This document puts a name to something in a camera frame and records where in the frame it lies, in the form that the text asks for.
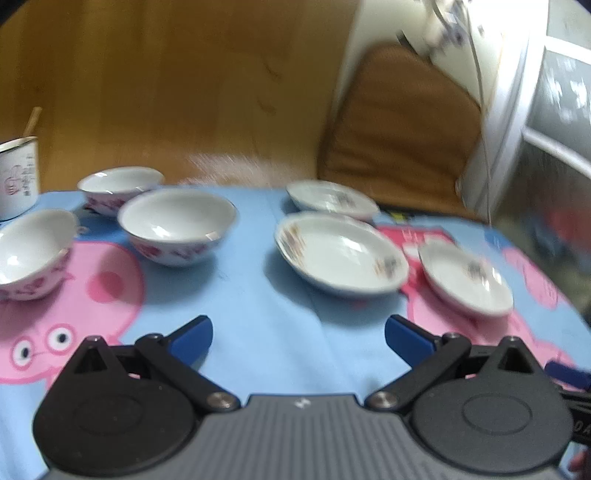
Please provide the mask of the small floral plate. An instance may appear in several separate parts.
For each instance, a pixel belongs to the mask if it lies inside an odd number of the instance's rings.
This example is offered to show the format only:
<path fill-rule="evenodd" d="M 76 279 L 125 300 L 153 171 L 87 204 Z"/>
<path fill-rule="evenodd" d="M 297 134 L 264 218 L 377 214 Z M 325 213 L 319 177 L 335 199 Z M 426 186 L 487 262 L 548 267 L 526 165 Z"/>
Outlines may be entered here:
<path fill-rule="evenodd" d="M 424 243 L 418 253 L 432 289 L 457 310 L 483 319 L 507 317 L 513 311 L 512 289 L 481 257 L 443 242 Z"/>
<path fill-rule="evenodd" d="M 286 187 L 287 195 L 298 209 L 345 215 L 372 221 L 380 212 L 369 196 L 351 187 L 323 180 L 301 180 Z"/>

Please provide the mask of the large white floral bowl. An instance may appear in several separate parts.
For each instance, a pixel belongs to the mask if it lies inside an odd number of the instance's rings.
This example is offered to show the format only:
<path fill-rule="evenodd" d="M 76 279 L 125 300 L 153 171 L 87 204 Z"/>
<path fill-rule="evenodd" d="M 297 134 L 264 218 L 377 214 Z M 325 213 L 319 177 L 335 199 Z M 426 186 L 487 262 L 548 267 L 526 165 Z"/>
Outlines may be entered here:
<path fill-rule="evenodd" d="M 168 267 L 189 267 L 214 256 L 237 218 L 228 199 L 172 188 L 139 195 L 117 215 L 135 250 Z"/>

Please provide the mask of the large floral plate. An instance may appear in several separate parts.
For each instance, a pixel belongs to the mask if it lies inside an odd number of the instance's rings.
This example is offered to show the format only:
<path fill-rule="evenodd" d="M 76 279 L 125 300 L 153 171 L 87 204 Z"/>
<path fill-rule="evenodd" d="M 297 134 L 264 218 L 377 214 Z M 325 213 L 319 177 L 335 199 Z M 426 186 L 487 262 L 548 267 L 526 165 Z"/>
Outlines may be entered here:
<path fill-rule="evenodd" d="M 320 212 L 290 214 L 276 226 L 281 257 L 305 281 L 332 295 L 395 293 L 410 276 L 403 250 L 369 224 Z"/>

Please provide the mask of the blue cartoon pig tablecloth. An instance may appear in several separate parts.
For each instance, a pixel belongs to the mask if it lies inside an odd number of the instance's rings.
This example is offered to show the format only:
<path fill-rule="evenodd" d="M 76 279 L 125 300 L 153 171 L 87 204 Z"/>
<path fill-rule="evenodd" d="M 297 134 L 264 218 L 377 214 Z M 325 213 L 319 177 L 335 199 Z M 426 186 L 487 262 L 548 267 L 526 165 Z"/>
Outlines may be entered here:
<path fill-rule="evenodd" d="M 198 315 L 214 339 L 199 371 L 246 399 L 253 393 L 365 396 L 407 370 L 384 339 L 393 314 L 434 333 L 459 331 L 477 344 L 521 337 L 541 362 L 557 358 L 588 368 L 590 330 L 561 291 L 499 232 L 446 217 L 377 225 L 414 253 L 422 240 L 452 240 L 495 266 L 514 294 L 503 323 L 465 321 L 415 287 L 369 300 L 342 299 L 301 279 L 276 250 L 276 224 L 294 211 L 281 190 L 218 188 L 238 221 L 207 262 L 175 269 L 141 257 L 112 218 L 85 207 L 78 192 L 41 195 L 37 208 L 74 212 L 81 232 L 68 276 L 51 296 L 1 306 L 1 475 L 36 479 L 45 472 L 32 437 L 37 407 L 84 337 L 130 344 L 168 333 Z"/>

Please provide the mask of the frosted glass sliding door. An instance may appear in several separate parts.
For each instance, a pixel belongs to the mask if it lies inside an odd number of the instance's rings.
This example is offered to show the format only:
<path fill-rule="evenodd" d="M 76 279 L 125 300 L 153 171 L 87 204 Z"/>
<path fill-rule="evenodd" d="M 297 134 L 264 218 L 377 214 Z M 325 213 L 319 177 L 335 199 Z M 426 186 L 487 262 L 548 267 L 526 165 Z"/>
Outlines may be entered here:
<path fill-rule="evenodd" d="M 590 4 L 497 2 L 516 32 L 501 63 L 465 203 L 528 226 L 554 255 L 590 259 Z"/>

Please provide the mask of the brown seat cushion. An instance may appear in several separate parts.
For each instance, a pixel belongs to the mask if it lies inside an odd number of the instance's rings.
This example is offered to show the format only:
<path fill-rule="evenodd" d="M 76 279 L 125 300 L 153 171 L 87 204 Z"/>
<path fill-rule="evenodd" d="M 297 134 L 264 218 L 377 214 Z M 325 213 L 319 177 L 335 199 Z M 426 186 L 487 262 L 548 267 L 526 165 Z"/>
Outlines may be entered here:
<path fill-rule="evenodd" d="M 396 43 L 363 55 L 318 153 L 318 178 L 382 206 L 476 219 L 457 182 L 481 138 L 481 109 Z"/>

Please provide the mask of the white enamel mug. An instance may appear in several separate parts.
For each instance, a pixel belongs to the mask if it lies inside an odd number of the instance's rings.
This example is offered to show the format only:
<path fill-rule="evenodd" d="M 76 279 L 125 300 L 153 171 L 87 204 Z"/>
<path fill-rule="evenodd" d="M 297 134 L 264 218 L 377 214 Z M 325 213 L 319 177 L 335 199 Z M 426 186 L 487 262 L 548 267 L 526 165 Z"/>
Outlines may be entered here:
<path fill-rule="evenodd" d="M 38 200 L 40 183 L 35 136 L 17 138 L 0 148 L 0 220 L 30 210 Z"/>

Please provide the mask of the wooden stick in mug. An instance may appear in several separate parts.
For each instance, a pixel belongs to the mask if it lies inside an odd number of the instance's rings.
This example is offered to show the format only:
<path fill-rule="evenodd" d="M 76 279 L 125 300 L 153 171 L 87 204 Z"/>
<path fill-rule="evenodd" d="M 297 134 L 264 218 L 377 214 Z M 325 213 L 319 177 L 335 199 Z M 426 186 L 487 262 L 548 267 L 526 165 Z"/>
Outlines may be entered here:
<path fill-rule="evenodd" d="M 24 137 L 30 137 L 34 135 L 34 131 L 35 128 L 37 126 L 37 123 L 39 121 L 40 115 L 42 113 L 42 108 L 39 106 L 36 106 L 32 109 L 28 121 L 26 123 L 25 129 L 23 131 L 23 136 Z"/>

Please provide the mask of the wood grain wall panel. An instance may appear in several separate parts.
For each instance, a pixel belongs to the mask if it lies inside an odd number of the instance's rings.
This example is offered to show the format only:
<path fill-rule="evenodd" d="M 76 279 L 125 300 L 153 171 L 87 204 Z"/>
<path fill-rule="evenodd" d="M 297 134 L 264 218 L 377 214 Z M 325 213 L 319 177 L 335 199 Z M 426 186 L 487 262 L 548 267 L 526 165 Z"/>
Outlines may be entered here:
<path fill-rule="evenodd" d="M 281 186 L 317 169 L 354 1 L 29 1 L 1 29 L 1 136 L 44 190 L 148 166 Z"/>

